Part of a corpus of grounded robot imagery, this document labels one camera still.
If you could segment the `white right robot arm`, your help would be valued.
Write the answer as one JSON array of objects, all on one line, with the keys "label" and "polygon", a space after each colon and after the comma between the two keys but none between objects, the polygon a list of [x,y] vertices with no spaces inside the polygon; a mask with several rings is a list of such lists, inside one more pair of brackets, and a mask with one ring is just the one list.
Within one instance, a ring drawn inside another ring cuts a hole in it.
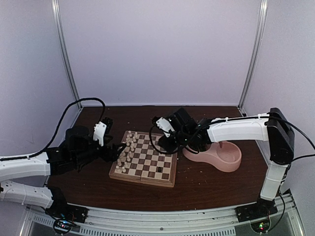
[{"label": "white right robot arm", "polygon": [[285,174],[294,158],[295,134],[278,108],[249,117],[202,119],[196,122],[184,108],[167,117],[155,117],[154,127],[164,133],[158,146],[167,154],[181,151],[194,162],[208,163],[222,172],[234,172],[242,154],[235,141],[255,141],[269,147],[268,169],[252,206],[257,217],[271,209]]}]

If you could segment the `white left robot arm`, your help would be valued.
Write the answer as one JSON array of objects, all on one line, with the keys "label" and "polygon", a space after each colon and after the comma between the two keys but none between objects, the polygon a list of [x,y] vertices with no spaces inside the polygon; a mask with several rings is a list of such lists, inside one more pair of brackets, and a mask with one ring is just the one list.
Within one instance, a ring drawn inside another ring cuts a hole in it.
[{"label": "white left robot arm", "polygon": [[71,208],[63,192],[57,187],[34,187],[16,183],[16,179],[36,176],[59,176],[77,170],[101,158],[115,162],[126,144],[108,143],[113,125],[110,118],[99,121],[93,134],[85,126],[75,126],[65,132],[65,140],[58,147],[46,147],[36,153],[4,156],[0,159],[0,199],[51,209],[59,218],[67,218]]}]

